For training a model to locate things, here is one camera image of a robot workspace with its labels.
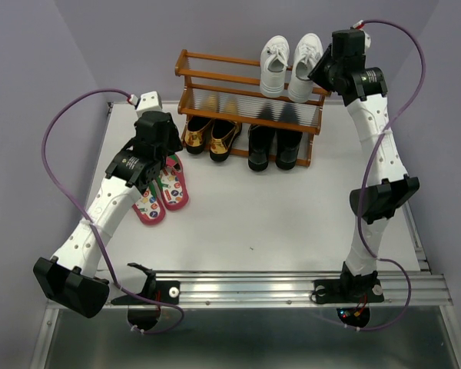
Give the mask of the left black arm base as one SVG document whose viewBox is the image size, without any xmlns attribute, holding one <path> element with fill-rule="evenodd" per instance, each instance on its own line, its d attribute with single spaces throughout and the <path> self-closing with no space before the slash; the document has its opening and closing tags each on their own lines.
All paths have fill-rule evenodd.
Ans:
<svg viewBox="0 0 461 369">
<path fill-rule="evenodd" d="M 167 333 L 184 318 L 179 307 L 181 283 L 178 280 L 158 280 L 154 270 L 131 262 L 128 267 L 144 274 L 145 280 L 137 297 L 124 293 L 111 301 L 114 306 L 128 307 L 127 321 L 131 331 L 143 335 Z"/>
</svg>

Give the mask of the white sneaker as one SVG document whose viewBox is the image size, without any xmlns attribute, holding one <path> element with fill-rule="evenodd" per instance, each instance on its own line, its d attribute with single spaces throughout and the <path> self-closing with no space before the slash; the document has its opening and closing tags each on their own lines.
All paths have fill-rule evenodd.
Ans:
<svg viewBox="0 0 461 369">
<path fill-rule="evenodd" d="M 299 40 L 294 52 L 294 62 L 287 89 L 290 100 L 305 103 L 309 99 L 313 91 L 313 81 L 309 79 L 309 74 L 322 55 L 322 42 L 316 34 L 305 34 Z"/>
<path fill-rule="evenodd" d="M 260 53 L 260 92 L 268 98 L 280 97 L 284 89 L 290 48 L 281 35 L 271 38 Z"/>
</svg>

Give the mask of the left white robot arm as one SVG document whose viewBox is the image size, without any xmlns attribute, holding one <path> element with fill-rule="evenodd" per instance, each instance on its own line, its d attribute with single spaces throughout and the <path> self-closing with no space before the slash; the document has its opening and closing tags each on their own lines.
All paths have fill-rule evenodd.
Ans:
<svg viewBox="0 0 461 369">
<path fill-rule="evenodd" d="M 170 113 L 146 111 L 134 123 L 135 135 L 114 156 L 101 187 L 68 240 L 50 257 L 39 258 L 33 273 L 45 296 L 91 318 L 106 303 L 108 281 L 95 276 L 106 245 L 132 206 L 182 149 Z"/>
</svg>

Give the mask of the gold loafer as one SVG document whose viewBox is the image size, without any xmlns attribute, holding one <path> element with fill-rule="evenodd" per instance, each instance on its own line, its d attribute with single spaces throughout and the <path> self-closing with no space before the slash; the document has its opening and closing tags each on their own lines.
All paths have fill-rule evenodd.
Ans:
<svg viewBox="0 0 461 369">
<path fill-rule="evenodd" d="M 218 97 L 215 94 L 208 95 L 202 103 L 205 111 L 216 111 L 218 109 Z M 203 116 L 191 116 L 186 124 L 184 143 L 189 154 L 198 155 L 202 153 L 207 144 L 207 131 L 214 123 L 213 118 Z"/>
<path fill-rule="evenodd" d="M 239 121 L 213 119 L 209 150 L 212 161 L 222 162 L 229 157 L 234 141 L 240 135 L 241 130 L 242 123 Z"/>
</svg>

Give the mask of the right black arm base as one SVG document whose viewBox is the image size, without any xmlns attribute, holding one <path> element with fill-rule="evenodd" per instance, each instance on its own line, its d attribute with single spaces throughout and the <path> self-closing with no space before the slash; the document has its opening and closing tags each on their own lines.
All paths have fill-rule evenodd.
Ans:
<svg viewBox="0 0 461 369">
<path fill-rule="evenodd" d="M 337 316 L 347 327 L 365 328 L 370 321 L 369 303 L 384 302 L 378 274 L 354 276 L 343 263 L 337 279 L 316 279 L 310 293 L 313 303 L 338 304 Z"/>
</svg>

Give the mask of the pink sandal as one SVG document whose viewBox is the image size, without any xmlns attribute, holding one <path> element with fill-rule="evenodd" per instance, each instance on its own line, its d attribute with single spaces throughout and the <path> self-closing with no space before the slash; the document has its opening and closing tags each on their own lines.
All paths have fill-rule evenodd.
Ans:
<svg viewBox="0 0 461 369">
<path fill-rule="evenodd" d="M 154 187 L 149 187 L 132 208 L 144 225 L 155 226 L 165 219 L 165 208 Z"/>
<path fill-rule="evenodd" d="M 157 184 L 162 202 L 169 211 L 181 210 L 189 202 L 184 167 L 177 155 L 167 157 L 166 165 L 161 169 Z"/>
</svg>

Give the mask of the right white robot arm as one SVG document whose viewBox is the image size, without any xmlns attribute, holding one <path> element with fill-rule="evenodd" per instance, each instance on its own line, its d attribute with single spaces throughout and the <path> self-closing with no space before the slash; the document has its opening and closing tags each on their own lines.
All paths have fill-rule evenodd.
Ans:
<svg viewBox="0 0 461 369">
<path fill-rule="evenodd" d="M 357 223 L 343 267 L 350 274 L 338 281 L 338 291 L 347 300 L 355 300 L 365 292 L 362 277 L 376 271 L 380 244 L 390 219 L 420 187 L 418 178 L 408 175 L 396 147 L 384 75 L 379 68 L 366 66 L 366 38 L 360 29 L 335 31 L 309 74 L 317 85 L 343 99 L 366 160 L 362 184 L 350 193 L 350 207 Z"/>
</svg>

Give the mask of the black loafer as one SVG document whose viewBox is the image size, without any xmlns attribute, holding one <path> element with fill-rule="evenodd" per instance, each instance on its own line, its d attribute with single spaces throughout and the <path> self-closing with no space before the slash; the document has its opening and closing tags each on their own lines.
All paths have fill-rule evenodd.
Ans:
<svg viewBox="0 0 461 369">
<path fill-rule="evenodd" d="M 280 121 L 290 125 L 298 125 L 299 118 L 293 105 L 285 105 L 280 114 Z M 277 130 L 276 166 L 282 170 L 290 170 L 297 163 L 300 143 L 303 137 L 301 131 L 290 129 Z"/>
<path fill-rule="evenodd" d="M 248 130 L 248 166 L 253 171 L 264 171 L 276 129 L 266 125 L 251 125 Z"/>
</svg>

